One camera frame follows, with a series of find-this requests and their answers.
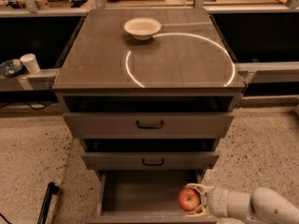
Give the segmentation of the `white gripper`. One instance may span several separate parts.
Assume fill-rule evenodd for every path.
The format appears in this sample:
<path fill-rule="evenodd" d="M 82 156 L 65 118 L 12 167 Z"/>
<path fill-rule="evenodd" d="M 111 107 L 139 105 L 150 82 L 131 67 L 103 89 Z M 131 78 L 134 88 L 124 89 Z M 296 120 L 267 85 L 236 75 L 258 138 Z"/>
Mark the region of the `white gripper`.
<path fill-rule="evenodd" d="M 188 189 L 196 190 L 201 196 L 207 197 L 207 207 L 215 217 L 248 218 L 252 212 L 250 194 L 220 187 L 210 187 L 198 183 L 189 183 Z M 208 208 L 199 205 L 187 213 L 189 217 L 207 217 Z"/>

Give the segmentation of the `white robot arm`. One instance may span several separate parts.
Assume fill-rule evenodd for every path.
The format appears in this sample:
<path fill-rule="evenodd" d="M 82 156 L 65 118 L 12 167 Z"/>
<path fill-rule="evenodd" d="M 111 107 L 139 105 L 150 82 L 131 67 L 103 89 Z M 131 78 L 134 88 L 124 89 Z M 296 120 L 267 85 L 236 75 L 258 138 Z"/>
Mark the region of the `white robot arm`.
<path fill-rule="evenodd" d="M 268 188 L 252 193 L 189 183 L 200 204 L 187 213 L 190 217 L 234 218 L 244 224 L 299 224 L 299 208 Z"/>

